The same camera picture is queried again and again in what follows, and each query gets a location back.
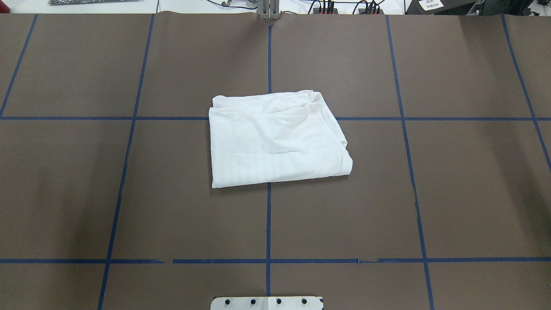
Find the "white long-sleeve printed shirt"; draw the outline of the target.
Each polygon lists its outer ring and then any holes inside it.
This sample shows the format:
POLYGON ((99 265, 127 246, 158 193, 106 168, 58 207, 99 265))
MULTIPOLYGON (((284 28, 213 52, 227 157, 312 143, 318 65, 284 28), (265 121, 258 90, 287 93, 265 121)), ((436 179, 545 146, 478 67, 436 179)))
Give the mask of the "white long-sleeve printed shirt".
POLYGON ((352 172, 348 141, 320 92, 215 96, 208 118, 213 188, 352 172))

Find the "aluminium frame post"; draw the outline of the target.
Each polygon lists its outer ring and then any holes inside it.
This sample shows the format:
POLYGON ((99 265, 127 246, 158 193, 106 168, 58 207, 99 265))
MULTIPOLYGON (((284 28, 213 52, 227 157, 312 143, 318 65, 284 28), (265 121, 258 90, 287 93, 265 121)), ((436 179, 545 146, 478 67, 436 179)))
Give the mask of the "aluminium frame post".
POLYGON ((281 16, 279 0, 257 0, 257 13, 260 19, 277 20, 281 16))

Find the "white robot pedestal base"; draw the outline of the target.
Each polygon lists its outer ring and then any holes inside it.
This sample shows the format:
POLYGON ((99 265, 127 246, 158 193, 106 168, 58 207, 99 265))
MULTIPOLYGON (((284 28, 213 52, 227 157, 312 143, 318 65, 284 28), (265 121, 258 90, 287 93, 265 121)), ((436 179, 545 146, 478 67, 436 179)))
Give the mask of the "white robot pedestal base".
POLYGON ((323 298, 317 296, 260 296, 215 298, 211 310, 323 310, 323 298))

